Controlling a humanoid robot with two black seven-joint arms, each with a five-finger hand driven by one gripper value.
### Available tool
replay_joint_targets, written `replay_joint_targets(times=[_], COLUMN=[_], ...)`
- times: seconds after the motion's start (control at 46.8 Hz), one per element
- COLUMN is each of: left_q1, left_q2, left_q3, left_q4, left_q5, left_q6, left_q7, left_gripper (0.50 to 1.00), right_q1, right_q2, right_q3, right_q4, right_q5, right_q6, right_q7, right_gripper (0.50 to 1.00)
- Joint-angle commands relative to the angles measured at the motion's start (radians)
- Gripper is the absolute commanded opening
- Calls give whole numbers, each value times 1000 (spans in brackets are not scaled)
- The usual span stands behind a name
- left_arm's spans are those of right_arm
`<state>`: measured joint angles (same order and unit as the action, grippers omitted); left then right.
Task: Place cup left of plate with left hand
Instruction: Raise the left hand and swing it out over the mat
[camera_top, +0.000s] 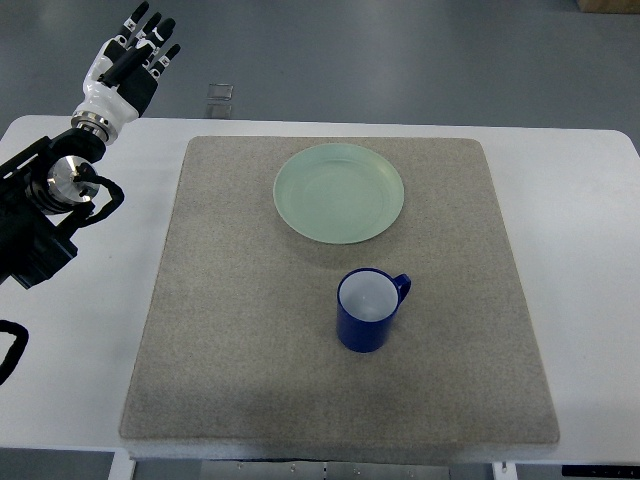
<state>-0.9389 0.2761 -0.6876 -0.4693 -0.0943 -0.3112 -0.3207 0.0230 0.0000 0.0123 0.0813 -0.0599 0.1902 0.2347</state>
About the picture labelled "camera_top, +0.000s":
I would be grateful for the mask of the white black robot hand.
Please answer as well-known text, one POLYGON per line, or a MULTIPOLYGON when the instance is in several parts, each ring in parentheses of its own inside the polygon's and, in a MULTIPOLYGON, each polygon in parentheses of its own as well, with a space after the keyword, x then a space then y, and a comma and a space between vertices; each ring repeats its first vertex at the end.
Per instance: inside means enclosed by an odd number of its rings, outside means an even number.
POLYGON ((176 22, 156 12, 151 17, 141 2, 116 34, 100 48, 83 81, 83 101, 71 126, 88 130, 105 144, 115 142, 123 127, 142 117, 159 79, 180 51, 166 44, 176 22))

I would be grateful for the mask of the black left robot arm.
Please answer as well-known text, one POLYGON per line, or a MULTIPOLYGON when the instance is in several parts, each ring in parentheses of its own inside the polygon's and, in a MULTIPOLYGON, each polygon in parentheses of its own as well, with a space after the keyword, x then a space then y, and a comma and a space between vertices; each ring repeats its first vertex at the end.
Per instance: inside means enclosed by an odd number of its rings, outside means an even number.
POLYGON ((77 230, 124 202, 120 186, 94 164, 107 134, 89 124, 44 136, 1 165, 1 279, 23 288, 51 279, 77 256, 77 230))

